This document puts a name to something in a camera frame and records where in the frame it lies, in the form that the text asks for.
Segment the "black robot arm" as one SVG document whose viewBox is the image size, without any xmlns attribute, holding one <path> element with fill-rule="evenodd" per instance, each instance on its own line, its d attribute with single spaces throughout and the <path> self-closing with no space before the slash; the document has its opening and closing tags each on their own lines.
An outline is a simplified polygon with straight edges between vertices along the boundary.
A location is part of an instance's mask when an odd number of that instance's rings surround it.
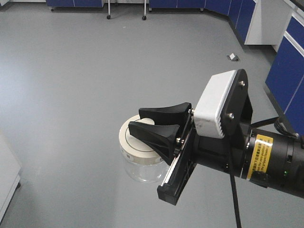
<svg viewBox="0 0 304 228">
<path fill-rule="evenodd" d="M 140 118 L 150 118 L 154 124 L 129 121 L 130 135 L 170 166 L 157 188 L 159 199 L 176 205 L 197 164 L 303 197 L 303 139 L 261 130 L 260 122 L 251 123 L 252 112 L 246 100 L 234 133 L 219 139 L 199 135 L 190 103 L 141 108 Z"/>
</svg>

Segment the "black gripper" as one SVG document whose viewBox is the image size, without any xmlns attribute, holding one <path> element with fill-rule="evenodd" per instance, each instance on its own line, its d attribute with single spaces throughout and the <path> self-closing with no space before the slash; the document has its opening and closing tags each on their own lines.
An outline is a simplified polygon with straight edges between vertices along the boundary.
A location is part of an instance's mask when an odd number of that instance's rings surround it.
<svg viewBox="0 0 304 228">
<path fill-rule="evenodd" d="M 150 146 L 162 159 L 171 165 L 176 138 L 181 134 L 180 125 L 185 125 L 191 103 L 160 107 L 140 108 L 141 119 L 149 118 L 155 125 L 131 121 L 128 124 L 130 135 Z M 241 119 L 232 136 L 222 139 L 199 136 L 194 128 L 167 183 L 158 186 L 159 199 L 176 205 L 197 164 L 241 176 L 245 163 L 245 144 L 252 119 L 252 110 L 243 111 Z"/>
</svg>

